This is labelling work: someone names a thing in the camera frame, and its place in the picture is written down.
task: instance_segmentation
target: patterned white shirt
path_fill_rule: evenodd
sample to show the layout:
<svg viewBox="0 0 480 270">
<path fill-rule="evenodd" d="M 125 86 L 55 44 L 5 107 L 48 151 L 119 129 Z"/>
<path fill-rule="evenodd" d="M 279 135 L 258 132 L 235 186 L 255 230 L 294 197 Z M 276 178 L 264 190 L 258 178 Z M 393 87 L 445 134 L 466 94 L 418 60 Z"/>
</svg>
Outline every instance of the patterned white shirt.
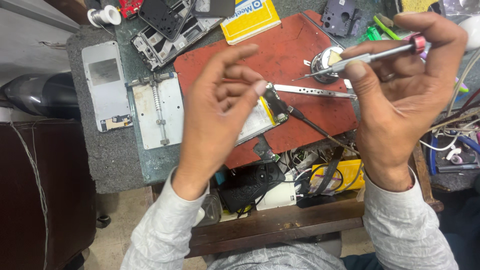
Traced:
<svg viewBox="0 0 480 270">
<path fill-rule="evenodd" d="M 162 193 L 133 230 L 122 270 L 181 270 L 189 253 L 192 225 L 206 192 L 194 201 L 173 191 L 171 175 Z M 365 175 L 364 226 L 384 269 L 458 269 L 438 229 L 433 209 L 423 201 L 417 179 L 412 189 L 393 193 Z M 286 241 L 225 252 L 208 270 L 345 270 L 343 262 L 314 244 Z"/>
</svg>

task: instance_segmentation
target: man's right hand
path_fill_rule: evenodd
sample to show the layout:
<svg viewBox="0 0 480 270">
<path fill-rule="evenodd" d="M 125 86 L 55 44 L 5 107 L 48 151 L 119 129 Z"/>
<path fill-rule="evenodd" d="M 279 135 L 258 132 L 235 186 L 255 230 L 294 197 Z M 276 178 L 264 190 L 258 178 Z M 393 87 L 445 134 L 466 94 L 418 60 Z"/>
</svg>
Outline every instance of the man's right hand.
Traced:
<svg viewBox="0 0 480 270">
<path fill-rule="evenodd" d="M 466 32 L 433 12 L 404 12 L 397 26 L 422 32 L 432 43 L 424 64 L 408 52 L 374 62 L 352 61 L 345 69 L 360 103 L 359 148 L 370 179 L 379 187 L 401 192 L 412 180 L 407 161 L 416 142 L 450 100 Z M 406 41 L 367 41 L 347 48 L 343 59 L 378 53 Z"/>
</svg>

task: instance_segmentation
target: hand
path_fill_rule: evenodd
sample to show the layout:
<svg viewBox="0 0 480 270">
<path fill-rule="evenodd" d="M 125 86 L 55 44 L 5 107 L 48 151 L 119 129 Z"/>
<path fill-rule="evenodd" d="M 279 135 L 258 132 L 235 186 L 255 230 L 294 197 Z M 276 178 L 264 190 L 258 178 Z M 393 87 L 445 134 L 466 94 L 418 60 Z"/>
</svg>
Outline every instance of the hand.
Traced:
<svg viewBox="0 0 480 270">
<path fill-rule="evenodd" d="M 255 54 L 258 45 L 232 46 L 215 55 L 185 97 L 180 163 L 173 190 L 186 200 L 198 198 L 208 180 L 232 151 L 266 81 L 251 68 L 236 64 Z M 223 78 L 235 79 L 236 82 Z"/>
<path fill-rule="evenodd" d="M 371 180 L 383 189 L 405 191 L 412 183 L 407 161 L 416 142 L 445 108 L 467 42 L 466 32 L 433 12 L 404 12 L 397 26 L 422 32 L 432 43 L 426 64 L 409 52 L 373 62 L 352 61 L 345 74 L 360 103 L 357 147 Z M 407 41 L 367 41 L 347 48 L 343 59 L 378 53 Z M 394 74 L 392 80 L 380 82 Z"/>
</svg>

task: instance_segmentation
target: plastic bag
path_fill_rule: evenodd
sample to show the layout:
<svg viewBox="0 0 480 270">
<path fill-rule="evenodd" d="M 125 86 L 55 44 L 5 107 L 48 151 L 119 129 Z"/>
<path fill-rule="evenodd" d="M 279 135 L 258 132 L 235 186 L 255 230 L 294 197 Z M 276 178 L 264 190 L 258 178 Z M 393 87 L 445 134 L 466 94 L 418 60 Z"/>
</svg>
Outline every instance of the plastic bag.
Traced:
<svg viewBox="0 0 480 270">
<path fill-rule="evenodd" d="M 479 15 L 480 0 L 443 0 L 446 15 Z"/>
</svg>

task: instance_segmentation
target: meesho packaging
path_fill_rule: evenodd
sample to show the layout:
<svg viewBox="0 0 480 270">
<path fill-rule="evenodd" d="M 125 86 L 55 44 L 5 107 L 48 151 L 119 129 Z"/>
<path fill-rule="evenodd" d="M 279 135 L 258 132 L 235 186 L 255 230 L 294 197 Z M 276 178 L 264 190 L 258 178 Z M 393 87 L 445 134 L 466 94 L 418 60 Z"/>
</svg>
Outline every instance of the meesho packaging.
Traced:
<svg viewBox="0 0 480 270">
<path fill-rule="evenodd" d="M 234 45 L 280 23 L 272 0 L 236 0 L 235 14 L 220 26 L 227 43 Z"/>
</svg>

